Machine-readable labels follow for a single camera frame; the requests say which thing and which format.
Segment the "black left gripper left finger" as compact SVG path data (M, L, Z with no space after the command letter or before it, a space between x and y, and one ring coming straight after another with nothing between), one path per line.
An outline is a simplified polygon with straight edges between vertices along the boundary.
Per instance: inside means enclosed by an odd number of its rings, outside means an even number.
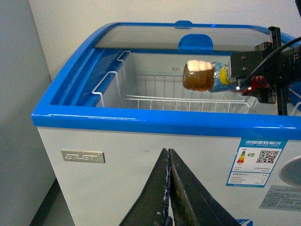
M121 221L121 226L168 226L170 155L162 149L138 199Z

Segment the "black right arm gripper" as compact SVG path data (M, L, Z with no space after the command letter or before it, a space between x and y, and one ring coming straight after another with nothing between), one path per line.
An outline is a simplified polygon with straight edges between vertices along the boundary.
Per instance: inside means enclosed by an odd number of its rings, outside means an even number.
M253 76L261 75L265 79L237 79L236 90L244 96L255 97L261 105L275 105L277 115L288 115L288 86L301 81L301 46L294 45L301 38L281 47L280 28L271 26L268 30L269 42L257 45L254 51L230 55L230 75L247 77L256 69Z

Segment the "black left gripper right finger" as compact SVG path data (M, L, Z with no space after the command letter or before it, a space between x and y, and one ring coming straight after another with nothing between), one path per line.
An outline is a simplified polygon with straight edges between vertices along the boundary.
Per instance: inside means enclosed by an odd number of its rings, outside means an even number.
M176 226L238 226L174 149L169 149L171 206Z

